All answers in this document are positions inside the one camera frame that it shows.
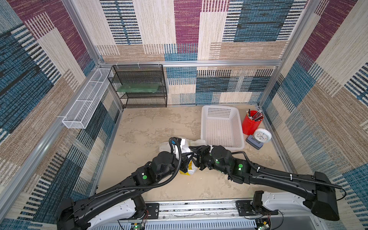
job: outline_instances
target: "wire mesh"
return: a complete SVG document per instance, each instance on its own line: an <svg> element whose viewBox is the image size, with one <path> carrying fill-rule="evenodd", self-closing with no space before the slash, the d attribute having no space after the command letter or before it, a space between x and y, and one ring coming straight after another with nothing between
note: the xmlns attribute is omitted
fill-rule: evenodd
<svg viewBox="0 0 368 230"><path fill-rule="evenodd" d="M162 65L117 65L111 68L108 80L124 108L166 107L167 89ZM154 92L138 89L155 86ZM122 86L135 87L135 92L118 92Z"/></svg>
<svg viewBox="0 0 368 230"><path fill-rule="evenodd" d="M107 78L110 75L112 76L111 70L104 68L94 73L63 119L63 124L67 128L85 129L87 127L109 85Z"/></svg>

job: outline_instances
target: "white plastic basket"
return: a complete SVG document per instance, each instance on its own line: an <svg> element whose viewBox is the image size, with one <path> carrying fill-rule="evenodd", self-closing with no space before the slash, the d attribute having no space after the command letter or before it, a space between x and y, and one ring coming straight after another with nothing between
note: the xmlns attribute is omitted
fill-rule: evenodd
<svg viewBox="0 0 368 230"><path fill-rule="evenodd" d="M242 150L244 137L239 110L229 106L202 107L201 139L207 145L222 145L227 150Z"/></svg>

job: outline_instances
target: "black cable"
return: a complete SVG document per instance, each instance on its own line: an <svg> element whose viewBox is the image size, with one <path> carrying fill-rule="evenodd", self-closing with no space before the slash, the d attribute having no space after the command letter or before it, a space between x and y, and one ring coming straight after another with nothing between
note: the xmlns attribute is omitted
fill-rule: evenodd
<svg viewBox="0 0 368 230"><path fill-rule="evenodd" d="M91 203L92 201L94 201L96 198L94 198L94 199L92 199L90 202L88 202L85 206L87 206L89 203ZM80 208L78 208L77 210L75 210L72 214L70 214L70 216L68 216L68 218L67 218L67 220L74 214L74 213L76 213L78 210L80 210L80 209L82 209L83 207L85 207L85 206L82 206L82 207L80 207Z"/></svg>
<svg viewBox="0 0 368 230"><path fill-rule="evenodd" d="M95 199L97 198L100 198L100 197L103 197L103 196L106 196L106 195L109 195L111 193L115 193L115 192L120 192L121 190L143 190L143 189L153 189L153 188L158 188L158 187L161 187L161 186L164 186L166 184L168 184L170 181L172 181L174 179L174 177L176 176L176 174L178 174L179 172L179 169L180 169L180 166L181 166L181 148L180 148L180 144L179 142L177 141L176 138L170 138L169 139L169 145L170 145L170 148L171 148L171 153L174 152L174 147L173 145L176 145L178 147L178 157L179 157L179 160L178 160L178 166L175 168L175 171L174 173L171 175L171 177L169 179L167 179L166 181L162 182L162 183L159 183L159 184L154 184L154 185L141 185L141 186L130 186L130 187L123 187L123 188L115 188L109 192L106 192L106 193L103 193L101 195L98 195L95 197Z"/></svg>
<svg viewBox="0 0 368 230"><path fill-rule="evenodd" d="M119 220L117 220L117 222L119 223L120 228L121 228L122 230L124 230L124 228L121 226L121 224L120 224Z"/></svg>
<svg viewBox="0 0 368 230"><path fill-rule="evenodd" d="M282 223L284 222L284 214L282 212L280 212L280 210L278 210L278 212L281 213L281 215L282 215L282 221L281 221L281 224L279 226L277 226L276 228L274 228L272 230L278 229L282 225Z"/></svg>
<svg viewBox="0 0 368 230"><path fill-rule="evenodd" d="M253 162L251 162L247 156L247 154L244 151L239 151L239 152L234 152L232 154L238 154L238 153L242 153L245 157L245 160L248 162L248 164L252 167L252 169L254 169L257 172L263 173L265 175L269 175L272 177L278 177L278 178L282 178L282 179L290 179L290 177L288 176L282 176L282 175L278 175L278 174L273 174L273 173L268 173L263 171L260 167L257 168L254 166ZM323 185L323 186L327 186L327 187L332 187L332 188L337 188L337 189L343 189L342 186L338 185L338 184L332 184L332 183L328 183L328 182L324 182L324 181L317 181L317 180L308 180L308 179L304 179L304 178L295 178L297 180L303 181L303 182L307 182L307 183L311 183L311 184L318 184L318 185Z"/></svg>
<svg viewBox="0 0 368 230"><path fill-rule="evenodd" d="M345 194L340 199L337 199L337 201L342 200L342 199L344 199L346 197L346 191L345 191L345 189L342 188L342 190L344 191Z"/></svg>
<svg viewBox="0 0 368 230"><path fill-rule="evenodd" d="M257 217L257 218L246 218L246 217L244 217L244 218L246 218L246 219L248 219L248 220L256 220L256 219L260 219L260 218L264 217L264 216L265 216L265 215L267 215L267 214L271 214L272 212L268 212L268 213L264 213L264 214L262 214L262 213L254 213L254 212L253 212L253 214L254 214L254 215L262 215L262 216Z"/></svg>

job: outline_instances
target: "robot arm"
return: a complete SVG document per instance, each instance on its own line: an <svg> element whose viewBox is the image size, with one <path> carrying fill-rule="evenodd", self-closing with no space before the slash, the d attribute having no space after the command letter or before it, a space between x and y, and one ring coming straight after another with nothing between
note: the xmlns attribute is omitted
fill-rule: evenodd
<svg viewBox="0 0 368 230"><path fill-rule="evenodd" d="M188 161L186 154L181 154L180 142L179 138L170 138L171 153L160 152L151 162L147 162L131 176L111 188L87 199L75 202L71 198L64 200L58 209L57 228L59 230L87 229L91 226L91 219L96 215L111 207L118 209L119 203L128 199L132 199L136 209L129 217L140 218L146 209L141 194L169 183L179 169L184 172L188 169L190 160ZM178 147L178 159L174 154L174 144ZM303 204L314 215L327 220L339 220L335 188L341 189L341 187L331 184L323 173L315 172L311 176L265 168L251 162L245 152L231 153L223 146L214 146L211 153L210 146L190 148L194 152L190 159L200 170L208 167L210 170L216 169L227 174L229 180L239 184L262 184L294 193L305 198ZM245 160L233 157L238 153L243 154ZM169 175L171 175L169 179L159 183ZM267 211L262 206L259 195L254 197L252 205L259 213Z"/></svg>

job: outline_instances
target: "striped wall panel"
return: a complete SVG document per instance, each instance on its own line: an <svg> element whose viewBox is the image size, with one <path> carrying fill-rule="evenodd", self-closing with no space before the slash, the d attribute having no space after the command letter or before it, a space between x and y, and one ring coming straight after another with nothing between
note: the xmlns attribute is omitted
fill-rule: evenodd
<svg viewBox="0 0 368 230"><path fill-rule="evenodd" d="M279 59L307 3L307 0L75 1L86 31L106 63ZM232 78L229 76L232 70L167 68L168 103L258 102L270 74L260 72ZM273 68L258 70L273 71ZM172 78L195 77L213 79L171 86ZM210 84L216 89L206 93L216 95L201 100L204 97L197 94ZM234 98L237 94L219 100L219 93L228 92L254 94L241 96L243 100Z"/></svg>
<svg viewBox="0 0 368 230"><path fill-rule="evenodd" d="M94 62L61 0L0 0L0 6L3 191ZM55 229L60 199L89 195L117 119L112 97L107 91L87 130L62 130L0 229Z"/></svg>
<svg viewBox="0 0 368 230"><path fill-rule="evenodd" d="M346 190L340 221L327 221L336 230L368 226L368 33L359 26L367 8L364 0L321 1L263 105L292 169L323 172Z"/></svg>

